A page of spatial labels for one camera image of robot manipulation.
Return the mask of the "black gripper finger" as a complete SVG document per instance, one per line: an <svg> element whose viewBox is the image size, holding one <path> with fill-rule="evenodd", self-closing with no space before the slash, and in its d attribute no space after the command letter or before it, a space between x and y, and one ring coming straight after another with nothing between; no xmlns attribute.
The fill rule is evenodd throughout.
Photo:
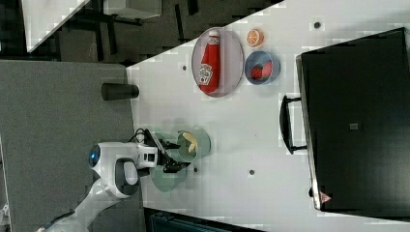
<svg viewBox="0 0 410 232"><path fill-rule="evenodd" d="M159 144L159 149L164 152L166 150L172 150L172 149L179 149L180 145L176 143L171 143L169 141L161 140Z"/></svg>
<svg viewBox="0 0 410 232"><path fill-rule="evenodd" d="M190 163L177 161L168 155L160 155L158 165L162 167L164 173L177 173L184 168L187 168Z"/></svg>

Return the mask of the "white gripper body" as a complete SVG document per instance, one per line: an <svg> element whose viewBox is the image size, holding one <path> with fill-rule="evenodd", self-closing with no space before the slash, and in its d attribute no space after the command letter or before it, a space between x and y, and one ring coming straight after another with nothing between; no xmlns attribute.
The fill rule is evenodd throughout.
<svg viewBox="0 0 410 232"><path fill-rule="evenodd" d="M136 167L138 169L156 167L158 162L158 149L142 144L137 145Z"/></svg>

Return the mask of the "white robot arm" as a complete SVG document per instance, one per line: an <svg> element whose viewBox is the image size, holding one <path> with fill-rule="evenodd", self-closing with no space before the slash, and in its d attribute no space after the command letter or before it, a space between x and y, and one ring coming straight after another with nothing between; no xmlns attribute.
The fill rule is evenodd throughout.
<svg viewBox="0 0 410 232"><path fill-rule="evenodd" d="M172 158L161 143L102 142L90 150L88 165L98 179L85 198L36 232L89 232L102 211L136 194L139 171L161 166L164 173L177 173L190 163Z"/></svg>

